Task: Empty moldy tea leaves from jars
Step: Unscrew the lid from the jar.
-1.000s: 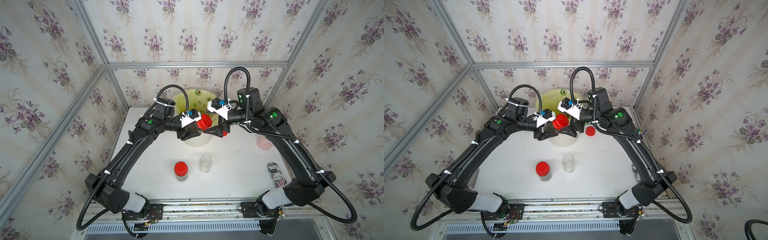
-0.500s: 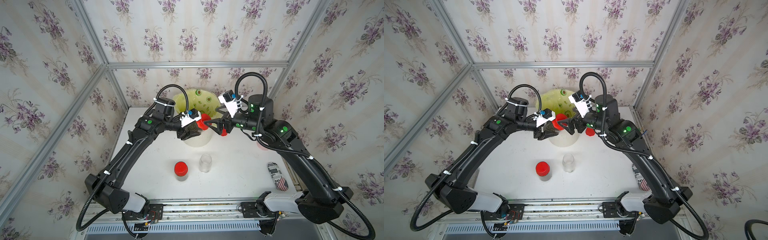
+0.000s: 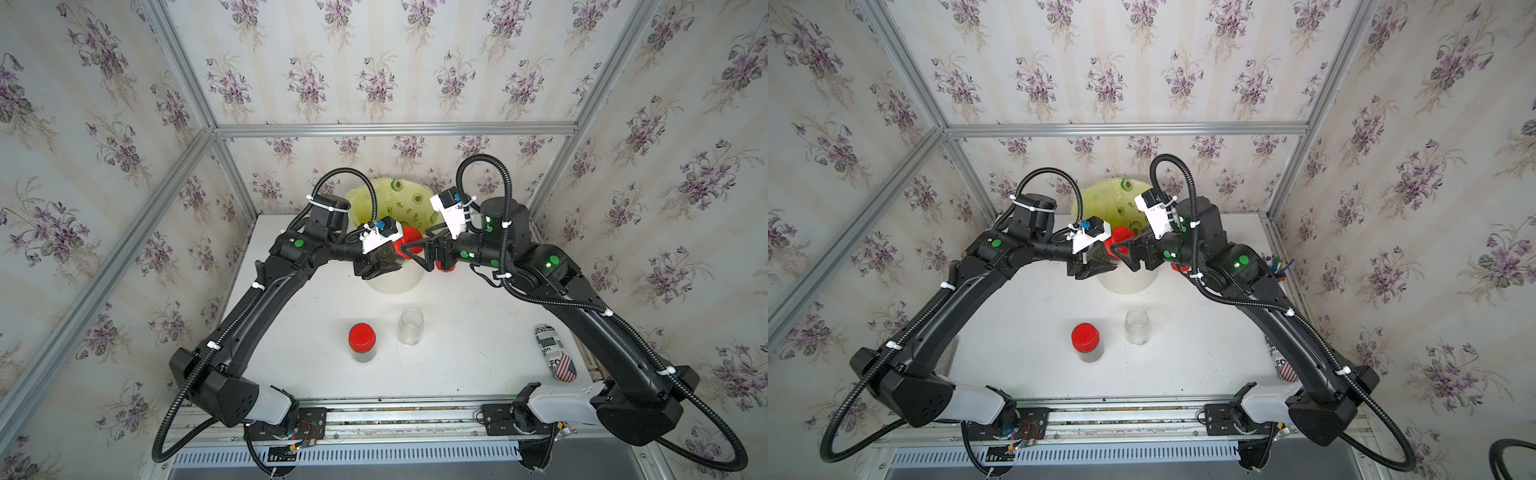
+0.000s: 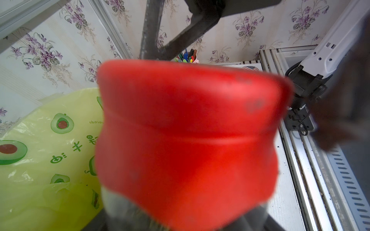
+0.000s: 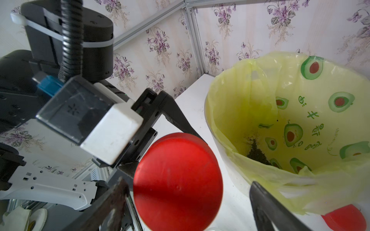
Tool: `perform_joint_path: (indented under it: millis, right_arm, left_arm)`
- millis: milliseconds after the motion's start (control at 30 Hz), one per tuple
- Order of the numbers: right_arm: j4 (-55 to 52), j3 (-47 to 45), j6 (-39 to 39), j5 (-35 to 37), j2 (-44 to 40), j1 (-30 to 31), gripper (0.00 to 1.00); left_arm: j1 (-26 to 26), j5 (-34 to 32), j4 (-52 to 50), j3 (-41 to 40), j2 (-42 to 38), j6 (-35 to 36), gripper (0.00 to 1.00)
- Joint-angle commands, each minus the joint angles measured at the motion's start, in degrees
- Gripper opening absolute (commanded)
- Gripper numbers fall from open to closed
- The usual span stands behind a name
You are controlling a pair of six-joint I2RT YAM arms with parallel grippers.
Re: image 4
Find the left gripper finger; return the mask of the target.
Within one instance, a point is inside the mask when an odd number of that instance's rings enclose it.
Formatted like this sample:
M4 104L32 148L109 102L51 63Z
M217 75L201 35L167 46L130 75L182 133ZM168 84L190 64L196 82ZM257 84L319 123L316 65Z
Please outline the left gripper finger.
M343 71L323 99L309 106L318 129L317 145L329 151L335 145L370 136L370 19L363 23Z

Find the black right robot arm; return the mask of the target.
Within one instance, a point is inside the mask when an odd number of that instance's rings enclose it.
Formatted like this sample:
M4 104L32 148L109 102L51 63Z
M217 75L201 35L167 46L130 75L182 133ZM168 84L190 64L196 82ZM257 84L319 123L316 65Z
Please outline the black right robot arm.
M187 1L191 23L162 48L156 46L164 1L148 1L140 58L171 60L186 46L213 28L221 18L275 6L277 1ZM370 130L370 3L351 1L316 49L290 76L300 102L306 102L318 124L317 134L359 137ZM328 78L345 55L346 66L337 84L324 99L314 103L313 92L303 83L308 77Z

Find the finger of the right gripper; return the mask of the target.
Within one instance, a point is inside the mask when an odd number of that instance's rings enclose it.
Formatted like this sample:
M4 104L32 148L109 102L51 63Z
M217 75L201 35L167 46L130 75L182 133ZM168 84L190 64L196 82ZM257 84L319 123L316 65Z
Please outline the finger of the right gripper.
M159 60L161 58L161 47L158 47L159 30L165 0L148 0L143 24L141 49L139 59Z
M220 20L225 1L186 1L192 12L190 24L167 45L159 48L158 60L171 60L194 43Z

